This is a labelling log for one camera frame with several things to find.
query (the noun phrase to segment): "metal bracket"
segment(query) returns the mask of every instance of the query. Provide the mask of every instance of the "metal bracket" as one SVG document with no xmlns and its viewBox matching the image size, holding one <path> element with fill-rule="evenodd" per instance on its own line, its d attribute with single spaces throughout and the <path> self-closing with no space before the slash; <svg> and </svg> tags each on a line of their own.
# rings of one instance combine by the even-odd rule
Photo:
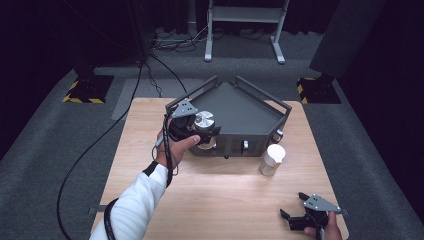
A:
<svg viewBox="0 0 424 240">
<path fill-rule="evenodd" d="M 271 141 L 272 143 L 279 143 L 281 141 L 281 139 L 283 139 L 284 133 L 283 130 L 281 129 L 277 129 L 277 131 L 273 134 Z"/>
<path fill-rule="evenodd" d="M 243 149 L 244 150 L 249 149 L 249 141 L 246 141 L 246 140 L 243 141 Z"/>
<path fill-rule="evenodd" d="M 303 205 L 306 208 L 315 210 L 315 211 L 333 211 L 335 213 L 341 213 L 342 210 L 340 207 L 330 203 L 329 201 L 325 200 L 321 196 L 318 196 L 316 194 L 312 194 L 308 200 L 306 200 Z"/>
<path fill-rule="evenodd" d="M 187 99 L 184 99 L 172 113 L 172 118 L 195 115 L 197 112 L 197 108 L 195 108 Z"/>
</svg>

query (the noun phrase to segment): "human arm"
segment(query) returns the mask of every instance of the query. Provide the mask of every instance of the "human arm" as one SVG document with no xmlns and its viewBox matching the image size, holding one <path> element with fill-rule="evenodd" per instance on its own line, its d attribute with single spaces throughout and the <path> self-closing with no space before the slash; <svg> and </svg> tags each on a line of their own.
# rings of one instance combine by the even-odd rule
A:
<svg viewBox="0 0 424 240">
<path fill-rule="evenodd" d="M 181 162 L 184 152 L 199 141 L 197 135 L 179 142 L 169 141 L 174 168 Z M 112 208 L 111 225 L 116 239 L 139 240 L 146 233 L 154 209 L 166 189 L 168 169 L 163 150 L 161 144 L 155 161 L 122 193 Z M 96 226 L 90 239 L 107 239 L 103 220 Z"/>
</svg>

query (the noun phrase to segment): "white sleeve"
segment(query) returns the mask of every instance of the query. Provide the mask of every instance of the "white sleeve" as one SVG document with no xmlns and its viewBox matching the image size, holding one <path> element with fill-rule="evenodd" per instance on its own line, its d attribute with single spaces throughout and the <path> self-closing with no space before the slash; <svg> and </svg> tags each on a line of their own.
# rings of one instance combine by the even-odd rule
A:
<svg viewBox="0 0 424 240">
<path fill-rule="evenodd" d="M 117 240 L 140 240 L 144 237 L 153 211 L 165 193 L 168 169 L 152 162 L 116 201 L 110 214 Z M 103 219 L 90 239 L 107 239 Z"/>
</svg>

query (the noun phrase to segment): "yellow and black tape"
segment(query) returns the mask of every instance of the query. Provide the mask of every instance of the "yellow and black tape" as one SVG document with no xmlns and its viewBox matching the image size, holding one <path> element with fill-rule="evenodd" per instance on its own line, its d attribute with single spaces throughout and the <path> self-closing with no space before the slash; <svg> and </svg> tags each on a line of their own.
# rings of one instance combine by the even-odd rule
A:
<svg viewBox="0 0 424 240">
<path fill-rule="evenodd" d="M 316 78 L 300 78 L 297 80 L 297 91 L 299 92 L 299 96 L 302 104 L 308 104 L 308 97 L 305 94 L 304 86 L 302 85 L 301 79 L 304 80 L 315 80 Z"/>
<path fill-rule="evenodd" d="M 63 102 L 73 103 L 105 103 L 106 94 L 112 83 L 113 76 L 94 76 L 80 78 L 72 83 Z"/>
</svg>

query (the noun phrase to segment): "cardboard cup lid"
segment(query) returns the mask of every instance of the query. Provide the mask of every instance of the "cardboard cup lid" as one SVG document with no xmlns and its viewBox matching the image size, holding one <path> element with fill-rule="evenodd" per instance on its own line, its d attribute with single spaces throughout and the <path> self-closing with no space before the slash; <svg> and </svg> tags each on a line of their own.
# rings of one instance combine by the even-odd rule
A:
<svg viewBox="0 0 424 240">
<path fill-rule="evenodd" d="M 266 151 L 269 158 L 266 157 L 265 161 L 271 166 L 276 163 L 281 163 L 283 158 L 286 156 L 286 150 L 278 144 L 269 145 Z"/>
</svg>

